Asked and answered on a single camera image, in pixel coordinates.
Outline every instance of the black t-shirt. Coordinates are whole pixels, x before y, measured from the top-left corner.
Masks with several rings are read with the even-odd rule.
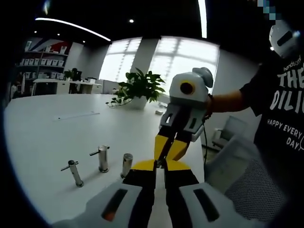
[[[281,59],[273,52],[240,91],[255,115],[262,115],[254,143],[264,164],[280,188],[293,194],[301,188],[298,182],[303,179],[304,167],[302,48],[289,59]]]

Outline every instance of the ceiling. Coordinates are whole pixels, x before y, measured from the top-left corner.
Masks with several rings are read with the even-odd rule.
[[[50,0],[47,15],[97,32],[112,41],[132,37],[179,36],[201,38],[197,0]],[[206,0],[207,40],[221,48],[260,62],[270,52],[268,35],[273,21],[247,0]],[[88,46],[109,42],[91,33],[56,22],[36,21],[34,36],[58,38]]]

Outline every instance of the metal pin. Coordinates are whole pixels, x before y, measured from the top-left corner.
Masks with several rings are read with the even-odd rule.
[[[99,158],[99,171],[100,172],[108,172],[109,171],[109,166],[108,166],[108,149],[110,147],[109,146],[99,146],[98,150],[90,153],[90,156],[93,156],[95,154],[98,154],[98,158]]]
[[[68,168],[70,168],[71,173],[75,179],[76,186],[81,188],[84,185],[84,182],[80,179],[76,165],[78,165],[77,161],[69,160],[68,166],[62,168],[61,171],[67,170]]]
[[[123,156],[123,172],[120,174],[122,178],[125,178],[132,167],[133,155],[125,153]]]

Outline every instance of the cable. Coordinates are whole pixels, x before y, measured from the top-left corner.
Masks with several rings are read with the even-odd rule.
[[[207,153],[208,153],[208,144],[207,144],[207,136],[206,136],[206,128],[205,128],[205,124],[203,124],[204,126],[204,135],[205,135],[205,143],[206,143],[206,153],[204,156],[204,165],[206,164],[206,160],[207,160]]]

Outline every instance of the white helmet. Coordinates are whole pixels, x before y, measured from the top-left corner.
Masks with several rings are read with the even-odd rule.
[[[269,41],[273,50],[281,58],[287,58],[298,49],[300,32],[292,30],[283,20],[275,22],[270,29]]]

